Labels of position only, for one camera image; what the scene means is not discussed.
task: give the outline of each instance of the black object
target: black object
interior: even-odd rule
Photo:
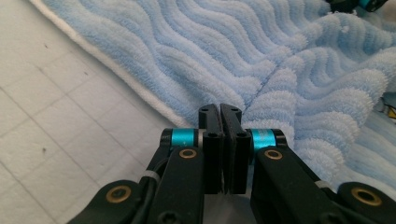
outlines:
[[[388,0],[326,0],[331,6],[332,12],[352,13],[357,6],[368,12],[374,12],[384,6]]]
[[[163,130],[138,184],[104,186],[69,223],[202,223],[205,193],[245,193],[253,161],[250,206],[258,223],[396,223],[396,202],[386,194],[357,182],[334,193],[280,130],[244,130],[239,108],[220,105],[219,113],[206,105],[198,117],[199,129]]]

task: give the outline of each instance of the light blue towel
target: light blue towel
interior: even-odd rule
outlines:
[[[396,199],[396,129],[372,113],[396,91],[395,23],[321,0],[31,2],[176,125],[235,105],[334,188],[357,180]]]

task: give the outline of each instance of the wavy stripe pattern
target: wavy stripe pattern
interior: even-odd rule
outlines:
[[[396,91],[396,25],[379,15],[310,0],[31,1],[178,125],[196,126],[202,105],[238,106],[334,187],[359,180],[396,199],[396,131],[371,112]]]

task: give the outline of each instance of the blue towel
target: blue towel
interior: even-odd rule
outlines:
[[[176,125],[235,105],[244,127],[281,129],[334,188],[357,180],[396,199],[395,125],[373,112],[396,91],[396,23],[380,13],[321,0],[31,2]]]

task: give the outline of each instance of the textured fabric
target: textured fabric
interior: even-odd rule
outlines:
[[[396,132],[371,125],[396,91],[396,24],[380,13],[332,14],[320,0],[31,2],[176,125],[235,105],[244,127],[281,129],[335,188],[356,179],[396,198]]]

